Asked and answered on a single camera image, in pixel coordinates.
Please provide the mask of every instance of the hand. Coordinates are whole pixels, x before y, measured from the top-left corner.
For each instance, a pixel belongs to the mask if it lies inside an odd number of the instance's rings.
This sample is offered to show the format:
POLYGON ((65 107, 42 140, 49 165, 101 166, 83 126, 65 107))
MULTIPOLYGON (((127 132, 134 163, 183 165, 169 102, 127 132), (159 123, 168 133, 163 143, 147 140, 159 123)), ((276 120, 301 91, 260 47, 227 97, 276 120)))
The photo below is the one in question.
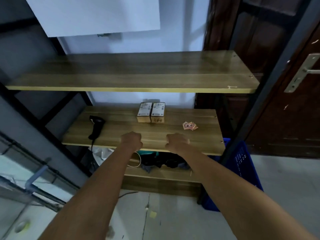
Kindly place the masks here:
POLYGON ((190 140, 182 134, 168 134, 167 144, 165 148, 175 154, 179 154, 179 151, 183 150, 183 147, 190 144, 190 140))
POLYGON ((122 135, 120 139, 120 146, 132 150, 132 153, 137 152, 143 146, 143 143, 141 142, 141 134, 132 131, 122 135))

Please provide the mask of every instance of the metal bracket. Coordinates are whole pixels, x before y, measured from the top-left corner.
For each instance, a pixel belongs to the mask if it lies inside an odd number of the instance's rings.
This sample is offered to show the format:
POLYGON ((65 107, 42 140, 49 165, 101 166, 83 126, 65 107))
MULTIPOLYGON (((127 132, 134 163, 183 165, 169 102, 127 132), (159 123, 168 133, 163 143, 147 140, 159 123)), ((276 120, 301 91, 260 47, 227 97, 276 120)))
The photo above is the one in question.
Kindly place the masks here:
POLYGON ((292 93, 294 92, 299 84, 303 81, 303 79, 308 74, 319 74, 320 70, 311 70, 313 65, 317 62, 317 60, 320 58, 320 53, 313 53, 309 54, 295 76, 290 81, 289 85, 284 90, 285 93, 292 93))

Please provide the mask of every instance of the blue basket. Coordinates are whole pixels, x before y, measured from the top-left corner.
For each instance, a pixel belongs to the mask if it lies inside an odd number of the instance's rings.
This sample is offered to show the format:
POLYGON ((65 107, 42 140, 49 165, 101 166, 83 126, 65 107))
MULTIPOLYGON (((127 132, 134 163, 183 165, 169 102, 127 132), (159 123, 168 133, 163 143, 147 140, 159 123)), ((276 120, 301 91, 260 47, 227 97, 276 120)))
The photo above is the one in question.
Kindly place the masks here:
MULTIPOLYGON (((223 140, 225 142, 225 145, 227 145, 230 141, 229 138, 223 138, 223 140)), ((211 158, 216 161, 220 159, 220 157, 217 156, 211 158)), ((256 186, 258 189, 261 189, 263 191, 256 169, 254 168, 254 164, 251 160, 250 154, 247 151, 247 147, 244 141, 241 141, 233 151, 226 163, 226 168, 230 169, 232 172, 236 173, 249 183, 256 186)), ((202 207, 206 210, 219 212, 219 209, 207 193, 205 193, 201 204, 202 207)))

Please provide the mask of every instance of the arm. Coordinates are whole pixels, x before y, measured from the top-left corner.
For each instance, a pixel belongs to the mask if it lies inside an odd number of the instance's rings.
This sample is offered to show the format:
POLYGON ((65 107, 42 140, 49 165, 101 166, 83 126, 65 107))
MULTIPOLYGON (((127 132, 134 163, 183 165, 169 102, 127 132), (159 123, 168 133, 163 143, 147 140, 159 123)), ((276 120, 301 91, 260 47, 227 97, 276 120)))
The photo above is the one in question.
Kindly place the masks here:
POLYGON ((257 187, 189 145, 185 136, 167 139, 166 149, 190 165, 237 239, 317 239, 257 187))
POLYGON ((55 216, 39 240, 104 240, 127 164, 141 147, 141 134, 123 135, 120 145, 55 216))

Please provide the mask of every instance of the black barcode scanner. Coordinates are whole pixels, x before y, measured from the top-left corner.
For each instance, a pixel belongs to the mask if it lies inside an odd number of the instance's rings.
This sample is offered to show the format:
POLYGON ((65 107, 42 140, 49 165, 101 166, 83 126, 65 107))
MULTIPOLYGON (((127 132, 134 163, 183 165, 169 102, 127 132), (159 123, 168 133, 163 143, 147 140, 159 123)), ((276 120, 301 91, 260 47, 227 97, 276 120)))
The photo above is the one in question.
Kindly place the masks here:
POLYGON ((93 116, 93 115, 90 115, 89 118, 90 118, 91 122, 93 123, 92 133, 88 137, 90 140, 92 140, 92 144, 91 144, 91 151, 92 151, 94 141, 99 137, 101 130, 102 130, 102 127, 106 121, 104 119, 102 119, 101 117, 93 116))

